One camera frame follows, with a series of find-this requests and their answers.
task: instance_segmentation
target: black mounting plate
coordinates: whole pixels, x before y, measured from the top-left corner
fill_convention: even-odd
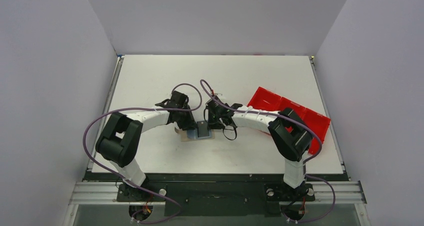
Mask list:
[[[146,186],[147,189],[153,192],[159,192],[160,188],[156,188],[153,185],[148,184]],[[164,201],[163,198],[154,196],[150,198],[150,194],[144,191],[141,191],[138,188],[134,188],[129,186],[126,183],[122,183],[119,185],[119,190],[116,195],[116,201],[118,202],[140,202],[140,201],[152,201],[152,202],[161,202]]]
[[[310,183],[305,183],[305,186],[313,189]],[[272,196],[267,194],[269,190],[273,191]],[[293,189],[285,183],[266,183],[264,184],[264,192],[268,202],[291,202],[297,197],[293,193]],[[315,194],[312,196],[306,195],[305,201],[315,201]]]

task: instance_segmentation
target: white table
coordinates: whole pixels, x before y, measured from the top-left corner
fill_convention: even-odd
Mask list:
[[[325,115],[323,102],[306,56],[163,56],[126,55],[116,83],[110,110],[123,107],[151,107],[169,98],[179,83],[191,83],[202,91],[205,79],[226,102],[246,105],[258,86],[267,88]],[[189,96],[190,106],[199,96],[190,87],[178,91]],[[203,104],[209,99],[202,93]],[[193,112],[203,120],[204,105]],[[235,141],[216,131],[215,139],[181,142],[174,125],[161,126],[141,135],[136,159],[144,172],[151,173],[284,173],[283,156],[272,138],[249,128],[239,128]],[[101,155],[95,158],[113,166]],[[331,131],[322,152],[306,166],[307,173],[343,173]],[[94,165],[92,172],[107,172]]]

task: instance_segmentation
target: red tray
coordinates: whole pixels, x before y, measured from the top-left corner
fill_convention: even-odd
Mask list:
[[[266,111],[282,111],[287,107],[292,108],[306,125],[319,137],[321,142],[324,142],[327,130],[331,120],[309,108],[301,106],[285,97],[281,97],[265,88],[258,87],[252,99],[248,103],[255,109]],[[320,145],[316,139],[312,140],[309,147],[309,153],[315,154],[318,152]]]

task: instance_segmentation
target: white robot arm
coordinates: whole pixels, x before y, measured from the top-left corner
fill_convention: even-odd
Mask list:
[[[231,107],[244,112],[249,110],[242,104],[233,104]],[[276,116],[264,115],[265,113],[281,114],[304,124],[293,109],[286,108],[281,112],[258,111],[258,114],[240,113],[227,110],[213,100],[209,100],[206,103],[206,110],[208,110],[208,124],[213,129],[224,129],[227,126],[232,126],[234,129],[248,127],[270,133],[278,151],[285,158],[284,182],[291,188],[297,188],[305,181],[304,160],[308,156],[311,135],[294,123]]]
[[[242,106],[239,110],[246,111],[249,108]],[[277,117],[270,115],[252,114],[252,113],[239,113],[234,112],[232,120],[237,127],[253,128],[265,133],[269,133],[269,125],[275,121]],[[299,187],[305,180],[305,166],[304,159],[306,159],[308,152],[305,151],[300,161],[291,161],[285,158],[285,172],[284,182],[292,188]]]
[[[124,182],[129,180],[136,185],[142,185],[147,177],[135,159],[141,134],[174,122],[182,130],[195,129],[197,124],[190,111],[174,110],[190,109],[188,101],[187,95],[173,91],[171,99],[156,104],[160,107],[152,108],[150,111],[128,115],[119,112],[111,114],[95,145],[96,152],[109,160],[125,177]]]

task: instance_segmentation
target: gray wall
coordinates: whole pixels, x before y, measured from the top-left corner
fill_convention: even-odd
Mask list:
[[[89,0],[120,54],[314,55],[346,0]]]
[[[0,18],[0,224],[61,225],[116,55],[88,0],[0,0]]]
[[[316,68],[376,225],[422,225],[424,0],[347,0]]]

